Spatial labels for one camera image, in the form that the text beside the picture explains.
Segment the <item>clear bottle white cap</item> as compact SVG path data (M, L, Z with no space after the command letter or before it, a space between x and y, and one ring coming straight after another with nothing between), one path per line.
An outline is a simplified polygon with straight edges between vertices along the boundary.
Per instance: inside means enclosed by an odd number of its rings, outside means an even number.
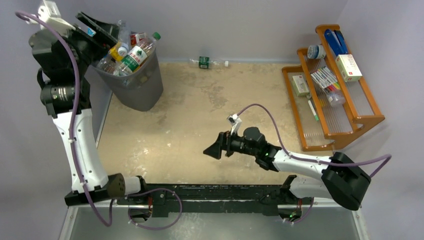
M96 68L103 72L114 74L116 70L116 60L110 55L105 56L98 62Z

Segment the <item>green white label bottle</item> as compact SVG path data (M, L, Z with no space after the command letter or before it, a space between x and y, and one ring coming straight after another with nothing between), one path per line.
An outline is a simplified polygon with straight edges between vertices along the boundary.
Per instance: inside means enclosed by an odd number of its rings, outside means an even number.
M157 42L161 39L158 32L154 32L150 37L140 40L130 51L123 57L113 72L115 76L123 77L135 73L152 55L156 49Z

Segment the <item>yellow plastic bottle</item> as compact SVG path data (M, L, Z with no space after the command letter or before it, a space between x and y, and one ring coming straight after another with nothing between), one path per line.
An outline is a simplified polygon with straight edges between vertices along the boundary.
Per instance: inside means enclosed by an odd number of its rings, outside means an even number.
M111 47L108 51L108 54L116 61L121 62L123 57L119 54L119 47L121 46L121 43L118 42L116 45Z

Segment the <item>green label clear bottle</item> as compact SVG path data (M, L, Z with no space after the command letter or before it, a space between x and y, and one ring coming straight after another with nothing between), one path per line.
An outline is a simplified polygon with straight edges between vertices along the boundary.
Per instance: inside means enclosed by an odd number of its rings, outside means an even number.
M228 68L230 65L228 60L220 60L208 56L190 58L188 62L191 66L203 70Z

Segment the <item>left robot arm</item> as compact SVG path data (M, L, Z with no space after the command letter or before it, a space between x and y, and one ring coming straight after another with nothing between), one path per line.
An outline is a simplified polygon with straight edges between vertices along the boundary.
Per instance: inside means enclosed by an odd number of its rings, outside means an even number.
M89 66L117 43L118 27L83 12L76 17L93 29L94 35L50 9L39 9L29 17L31 23L41 26L29 39L32 55L40 65L36 76L40 100L60 133L71 172L71 191L65 203L75 206L129 196L142 205L149 199L143 177L109 175L100 161L92 126L90 84L85 79Z

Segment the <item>amber tea bottle red label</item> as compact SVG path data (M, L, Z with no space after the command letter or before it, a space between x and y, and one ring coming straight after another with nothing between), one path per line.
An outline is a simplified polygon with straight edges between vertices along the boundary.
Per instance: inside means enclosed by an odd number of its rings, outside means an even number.
M141 40L143 40L146 36L147 35L146 35L145 32L130 34L129 37L130 37L131 47L134 47L137 43L139 43Z

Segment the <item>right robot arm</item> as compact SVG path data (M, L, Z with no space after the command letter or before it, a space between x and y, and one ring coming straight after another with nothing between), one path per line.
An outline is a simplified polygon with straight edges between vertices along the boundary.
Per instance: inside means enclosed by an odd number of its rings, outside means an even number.
M239 136L230 131L220 132L216 141L203 154L214 159L233 153L253 156L266 171L288 172L280 196L288 204L303 198L325 198L351 211L360 208L371 183L371 177L344 153L332 156L312 156L285 153L273 145L257 127L248 127Z

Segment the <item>blue label water bottle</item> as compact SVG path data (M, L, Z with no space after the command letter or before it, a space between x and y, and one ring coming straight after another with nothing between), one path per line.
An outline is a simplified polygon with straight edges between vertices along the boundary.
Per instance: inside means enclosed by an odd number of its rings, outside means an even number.
M96 32L95 32L93 29L91 29L90 27L88 27L88 28L87 28L87 34L88 34L90 37L93 37L93 36L96 34Z

